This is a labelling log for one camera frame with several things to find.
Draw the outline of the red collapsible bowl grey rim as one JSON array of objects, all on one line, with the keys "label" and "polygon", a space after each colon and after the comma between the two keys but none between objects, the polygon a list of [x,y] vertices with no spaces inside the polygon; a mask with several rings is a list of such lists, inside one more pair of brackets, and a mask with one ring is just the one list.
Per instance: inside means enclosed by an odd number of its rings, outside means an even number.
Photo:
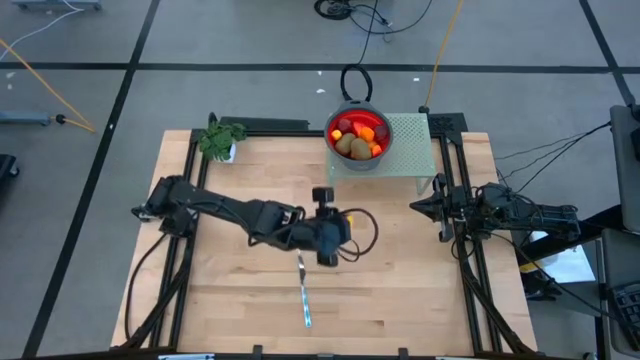
[{"label": "red collapsible bowl grey rim", "polygon": [[[376,157],[372,156],[371,159],[366,161],[353,160],[350,155],[349,157],[345,157],[337,153],[334,149],[336,141],[331,137],[331,133],[334,130],[338,130],[337,124],[342,118],[347,118],[351,120],[352,123],[359,122],[363,124],[364,127],[369,127],[373,131],[378,125],[386,125],[389,128],[389,138],[386,142],[378,143],[375,139],[372,142],[367,142],[370,149],[375,145],[379,145],[382,148],[382,153]],[[324,129],[324,139],[331,155],[334,155],[348,169],[364,172],[375,169],[381,163],[382,158],[389,152],[391,144],[393,143],[393,130],[389,119],[375,109],[369,102],[364,100],[346,100],[327,120]]]}]

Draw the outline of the white sheet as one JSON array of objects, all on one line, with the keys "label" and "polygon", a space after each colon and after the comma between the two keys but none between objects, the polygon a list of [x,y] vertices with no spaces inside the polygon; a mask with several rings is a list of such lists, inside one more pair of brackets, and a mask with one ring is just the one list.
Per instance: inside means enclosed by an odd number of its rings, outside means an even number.
[{"label": "white sheet", "polygon": [[521,265],[520,271],[522,273],[532,273],[537,271],[538,268],[544,270],[561,284],[594,282],[596,280],[594,271],[581,245],[537,260],[535,264]]}]

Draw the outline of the green plant in white pot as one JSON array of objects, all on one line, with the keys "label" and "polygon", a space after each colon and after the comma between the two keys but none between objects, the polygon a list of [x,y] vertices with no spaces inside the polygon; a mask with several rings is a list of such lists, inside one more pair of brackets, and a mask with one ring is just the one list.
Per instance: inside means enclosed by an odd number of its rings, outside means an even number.
[{"label": "green plant in white pot", "polygon": [[199,136],[198,146],[207,161],[229,162],[236,143],[246,139],[246,127],[240,123],[211,123]]}]

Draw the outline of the black perforated plate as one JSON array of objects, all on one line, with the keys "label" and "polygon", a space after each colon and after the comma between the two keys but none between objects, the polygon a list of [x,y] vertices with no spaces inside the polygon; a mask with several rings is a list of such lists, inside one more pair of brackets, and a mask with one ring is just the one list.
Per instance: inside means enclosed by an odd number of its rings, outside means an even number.
[{"label": "black perforated plate", "polygon": [[458,146],[462,145],[462,134],[468,131],[463,113],[430,113],[428,124],[431,135],[444,136]]}]

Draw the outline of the black keyboard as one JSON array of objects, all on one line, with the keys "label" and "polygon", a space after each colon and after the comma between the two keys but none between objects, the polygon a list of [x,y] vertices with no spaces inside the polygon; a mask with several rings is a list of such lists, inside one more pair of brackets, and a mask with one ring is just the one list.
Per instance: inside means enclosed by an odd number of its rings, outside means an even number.
[{"label": "black keyboard", "polygon": [[627,345],[640,351],[640,282],[610,288],[608,296]]}]

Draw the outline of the green perforated metal stand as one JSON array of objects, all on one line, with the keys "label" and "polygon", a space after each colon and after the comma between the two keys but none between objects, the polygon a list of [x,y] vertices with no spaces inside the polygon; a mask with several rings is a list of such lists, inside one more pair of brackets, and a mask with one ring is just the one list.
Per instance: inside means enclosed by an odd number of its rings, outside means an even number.
[{"label": "green perforated metal stand", "polygon": [[436,176],[428,117],[422,113],[385,113],[391,124],[393,140],[372,170],[354,171],[327,151],[327,177],[330,185],[342,179],[413,178],[416,192],[422,195]]}]

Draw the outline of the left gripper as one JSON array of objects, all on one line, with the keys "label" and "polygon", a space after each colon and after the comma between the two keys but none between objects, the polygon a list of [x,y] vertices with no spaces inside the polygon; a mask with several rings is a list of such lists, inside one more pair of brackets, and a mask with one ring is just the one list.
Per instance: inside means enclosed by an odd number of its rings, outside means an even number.
[{"label": "left gripper", "polygon": [[321,266],[337,266],[339,249],[350,239],[349,222],[343,212],[332,206],[333,188],[313,188],[312,200],[317,202],[315,216],[295,224],[294,247],[315,252]]}]

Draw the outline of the brown kiwi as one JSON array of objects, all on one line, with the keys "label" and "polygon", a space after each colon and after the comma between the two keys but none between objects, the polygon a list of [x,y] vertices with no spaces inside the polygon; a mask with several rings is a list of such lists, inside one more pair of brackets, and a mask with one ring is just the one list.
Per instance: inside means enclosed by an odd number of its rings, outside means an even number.
[{"label": "brown kiwi", "polygon": [[335,151],[342,156],[349,157],[351,152],[351,143],[356,139],[357,137],[353,133],[343,134],[334,145]]},{"label": "brown kiwi", "polygon": [[350,143],[350,157],[353,160],[366,161],[372,158],[369,144],[362,138],[355,138]]}]

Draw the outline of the long black box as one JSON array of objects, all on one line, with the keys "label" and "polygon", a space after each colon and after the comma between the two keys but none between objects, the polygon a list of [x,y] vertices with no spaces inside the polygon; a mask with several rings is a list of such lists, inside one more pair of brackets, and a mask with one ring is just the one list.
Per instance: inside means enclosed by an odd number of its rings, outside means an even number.
[{"label": "long black box", "polygon": [[225,116],[221,117],[219,122],[221,124],[241,124],[247,131],[302,131],[309,129],[308,121],[295,119]]}]

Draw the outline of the black floor object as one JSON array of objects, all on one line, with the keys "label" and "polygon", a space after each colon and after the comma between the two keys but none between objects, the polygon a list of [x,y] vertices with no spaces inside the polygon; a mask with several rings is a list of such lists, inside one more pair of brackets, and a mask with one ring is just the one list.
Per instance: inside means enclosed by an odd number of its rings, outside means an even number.
[{"label": "black floor object", "polygon": [[20,169],[17,166],[17,159],[13,155],[0,154],[0,180],[8,177],[17,177]]}]

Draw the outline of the grey floor base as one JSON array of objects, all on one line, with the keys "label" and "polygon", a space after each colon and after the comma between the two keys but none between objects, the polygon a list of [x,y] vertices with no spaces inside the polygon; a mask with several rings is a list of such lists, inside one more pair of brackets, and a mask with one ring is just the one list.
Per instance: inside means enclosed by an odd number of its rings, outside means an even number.
[{"label": "grey floor base", "polygon": [[34,6],[53,8],[55,6],[66,6],[72,10],[84,10],[92,8],[96,11],[102,9],[101,0],[10,0],[13,5],[22,10],[27,10]]},{"label": "grey floor base", "polygon": [[0,123],[24,123],[48,126],[51,124],[51,118],[45,112],[0,111]]}]

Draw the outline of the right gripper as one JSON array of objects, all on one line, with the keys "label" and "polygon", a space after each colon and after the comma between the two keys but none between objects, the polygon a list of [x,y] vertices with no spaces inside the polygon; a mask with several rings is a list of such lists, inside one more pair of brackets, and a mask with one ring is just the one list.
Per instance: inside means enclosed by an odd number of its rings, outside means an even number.
[{"label": "right gripper", "polygon": [[434,195],[411,202],[409,206],[429,219],[441,223],[441,242],[449,242],[454,238],[455,223],[465,223],[471,217],[474,207],[470,192],[463,185],[450,186],[443,173],[439,173],[434,179]]}]

